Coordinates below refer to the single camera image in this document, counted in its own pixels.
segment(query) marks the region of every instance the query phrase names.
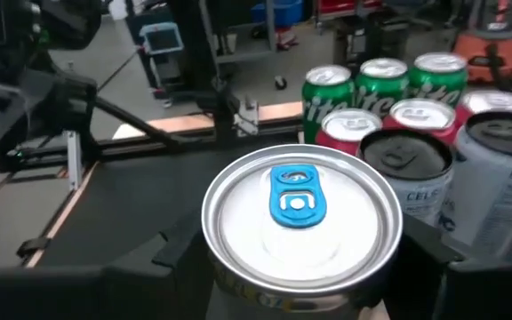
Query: metal bracket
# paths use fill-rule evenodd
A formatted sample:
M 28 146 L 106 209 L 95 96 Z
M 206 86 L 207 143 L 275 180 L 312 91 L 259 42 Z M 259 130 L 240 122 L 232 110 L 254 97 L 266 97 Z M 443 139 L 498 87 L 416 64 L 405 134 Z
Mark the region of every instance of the metal bracket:
M 235 114 L 235 126 L 238 137 L 246 137 L 258 134 L 260 105 L 256 100 L 250 100 L 248 97 L 240 101 L 238 113 Z
M 65 134 L 67 135 L 68 147 L 68 187 L 71 191 L 75 191 L 82 184 L 83 167 L 80 134 L 74 131 L 67 131 Z

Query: black can lid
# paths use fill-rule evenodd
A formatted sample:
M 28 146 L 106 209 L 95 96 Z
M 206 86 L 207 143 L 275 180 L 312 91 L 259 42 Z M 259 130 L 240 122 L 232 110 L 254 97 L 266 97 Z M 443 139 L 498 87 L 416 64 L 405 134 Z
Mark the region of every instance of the black can lid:
M 360 156 L 378 172 L 400 180 L 428 180 L 452 168 L 452 151 L 433 136 L 406 129 L 383 129 L 361 141 Z
M 512 155 L 512 112 L 491 111 L 466 122 L 468 135 L 486 148 Z

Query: blue pull tab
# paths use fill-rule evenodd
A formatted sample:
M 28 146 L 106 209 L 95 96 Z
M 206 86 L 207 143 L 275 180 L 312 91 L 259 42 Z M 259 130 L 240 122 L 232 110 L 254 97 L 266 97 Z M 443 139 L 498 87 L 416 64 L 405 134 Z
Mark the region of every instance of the blue pull tab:
M 270 213 L 279 225 L 309 228 L 325 218 L 327 203 L 315 166 L 280 165 L 270 174 Z

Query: aluminum can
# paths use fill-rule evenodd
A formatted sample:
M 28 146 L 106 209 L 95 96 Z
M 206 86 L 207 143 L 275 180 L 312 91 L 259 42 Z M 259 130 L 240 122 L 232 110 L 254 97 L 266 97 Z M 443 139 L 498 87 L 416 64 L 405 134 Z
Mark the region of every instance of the aluminum can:
M 305 143 L 314 143 L 321 122 L 330 112 L 355 104 L 351 71 L 340 66 L 322 66 L 306 74 L 301 89 Z
M 387 179 L 403 213 L 436 225 L 453 177 L 448 146 L 426 133 L 383 129 L 363 138 L 358 156 Z
M 422 54 L 408 72 L 410 97 L 439 100 L 455 107 L 468 85 L 467 62 L 450 52 Z
M 229 318 L 243 320 L 356 320 L 380 302 L 403 226 L 373 168 L 305 144 L 230 164 L 206 192 L 202 223 Z
M 457 126 L 464 125 L 472 115 L 486 111 L 512 112 L 512 93 L 497 90 L 466 93 L 455 109 Z
M 457 133 L 455 111 L 440 101 L 422 98 L 397 102 L 382 126 L 427 132 L 448 146 L 453 144 Z
M 455 239 L 502 258 L 512 245 L 512 112 L 470 117 L 455 148 L 456 175 L 441 226 Z
M 336 148 L 355 156 L 361 139 L 380 128 L 380 118 L 366 110 L 348 109 L 331 112 L 321 123 L 316 144 Z
M 379 58 L 361 65 L 355 79 L 356 107 L 373 112 L 380 118 L 390 108 L 406 98 L 408 67 L 400 60 Z

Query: red can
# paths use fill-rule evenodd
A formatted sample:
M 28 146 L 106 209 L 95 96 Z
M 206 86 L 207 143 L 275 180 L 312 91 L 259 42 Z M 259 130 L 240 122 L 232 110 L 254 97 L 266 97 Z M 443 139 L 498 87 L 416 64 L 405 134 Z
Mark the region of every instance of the red can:
M 398 101 L 385 116 L 382 126 L 386 129 L 411 129 L 427 132 L 451 146 L 457 127 L 455 111 L 440 101 L 430 99 L 406 99 Z
M 456 126 L 460 128 L 472 115 L 493 110 L 512 112 L 512 93 L 496 90 L 469 92 L 455 109 Z
M 331 112 L 321 122 L 316 144 L 335 148 L 352 156 L 367 134 L 382 128 L 378 116 L 363 109 L 343 109 Z

